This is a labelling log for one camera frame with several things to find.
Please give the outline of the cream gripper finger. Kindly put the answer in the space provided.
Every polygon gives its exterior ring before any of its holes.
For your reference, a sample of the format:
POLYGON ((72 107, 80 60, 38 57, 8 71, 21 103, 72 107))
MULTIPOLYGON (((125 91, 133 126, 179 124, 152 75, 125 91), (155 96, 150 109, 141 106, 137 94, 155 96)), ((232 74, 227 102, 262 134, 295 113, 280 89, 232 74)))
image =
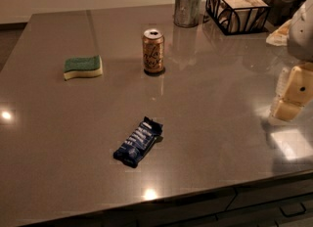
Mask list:
POLYGON ((292 121, 313 100, 313 64, 306 62, 291 69, 284 95, 276 94, 271 116, 282 121, 292 121))
POLYGON ((289 80, 290 73, 291 73, 290 68, 282 68, 282 71, 279 75, 277 86, 276 86, 276 94, 279 97, 284 95, 284 92, 286 90, 287 83, 289 80))

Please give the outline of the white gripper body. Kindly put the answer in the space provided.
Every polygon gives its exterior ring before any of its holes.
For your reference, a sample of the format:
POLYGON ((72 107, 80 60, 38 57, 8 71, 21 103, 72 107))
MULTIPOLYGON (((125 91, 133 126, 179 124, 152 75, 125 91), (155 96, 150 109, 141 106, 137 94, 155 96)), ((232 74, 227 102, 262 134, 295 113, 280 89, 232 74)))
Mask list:
POLYGON ((288 52, 299 60, 313 62, 313 0, 306 0, 292 16, 288 52))

